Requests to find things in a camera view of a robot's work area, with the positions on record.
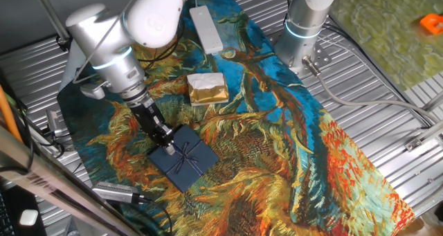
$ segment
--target orange object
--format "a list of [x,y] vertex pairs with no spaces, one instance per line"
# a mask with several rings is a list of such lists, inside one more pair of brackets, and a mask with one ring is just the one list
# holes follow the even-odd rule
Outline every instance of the orange object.
[[433,35],[438,35],[440,33],[443,33],[443,16],[442,15],[436,15],[436,14],[429,14],[426,15],[425,18],[423,18],[420,21],[420,24],[425,27],[429,32],[431,32]]
[[14,120],[14,115],[12,114],[11,107],[9,106],[8,99],[5,96],[5,92],[3,88],[0,86],[0,109],[3,112],[3,116],[6,120],[6,125],[8,126],[9,132],[21,143],[23,140],[21,139],[19,129],[17,128],[17,124]]

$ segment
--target dark blue gift box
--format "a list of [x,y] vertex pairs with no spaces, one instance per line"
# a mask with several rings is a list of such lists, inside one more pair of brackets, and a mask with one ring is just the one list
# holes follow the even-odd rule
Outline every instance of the dark blue gift box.
[[174,135],[176,152],[170,156],[162,147],[150,154],[151,161],[181,191],[186,192],[219,157],[187,125]]

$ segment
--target gold foil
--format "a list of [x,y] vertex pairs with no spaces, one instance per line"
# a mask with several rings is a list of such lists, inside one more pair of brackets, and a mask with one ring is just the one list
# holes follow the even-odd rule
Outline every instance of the gold foil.
[[222,103],[229,101],[228,86],[226,78],[223,76],[224,85],[211,89],[194,89],[191,84],[189,86],[189,97],[192,105],[205,105],[211,103]]

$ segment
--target painted cloth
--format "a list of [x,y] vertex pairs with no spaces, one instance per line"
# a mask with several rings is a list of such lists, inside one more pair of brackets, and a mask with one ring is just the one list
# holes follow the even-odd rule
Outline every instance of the painted cloth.
[[[181,193],[146,156],[155,145],[117,95],[92,100],[70,84],[58,100],[91,180],[137,186],[168,210],[175,235],[394,235],[410,222],[412,210],[235,1],[199,3],[224,50],[203,53],[187,7],[179,46],[146,84],[167,122],[188,124],[220,160]],[[191,107],[186,76],[213,72],[226,76],[229,103]],[[144,213],[168,227],[155,207],[125,208],[138,225],[150,224]]]

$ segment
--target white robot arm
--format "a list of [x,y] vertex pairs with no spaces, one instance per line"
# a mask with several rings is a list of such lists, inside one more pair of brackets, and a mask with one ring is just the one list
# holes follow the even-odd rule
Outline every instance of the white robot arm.
[[66,20],[73,38],[91,58],[90,63],[103,79],[101,84],[81,86],[83,94],[104,98],[103,87],[118,93],[134,113],[141,129],[168,154],[175,152],[174,132],[147,91],[145,72],[132,53],[131,45],[137,42],[158,48],[171,42],[185,1],[135,0],[123,16],[111,13],[99,3],[77,10]]
[[[101,84],[81,86],[83,94],[104,98],[103,87],[118,93],[135,114],[142,130],[169,154],[174,153],[174,132],[150,97],[144,83],[145,72],[130,46],[136,42],[149,48],[168,44],[176,34],[185,1],[136,0],[123,16],[111,13],[103,4],[93,4],[79,9],[66,20],[79,47],[103,79]],[[292,1],[284,35],[275,47],[285,64],[292,66],[295,60],[301,65],[302,57],[313,51],[332,2]]]

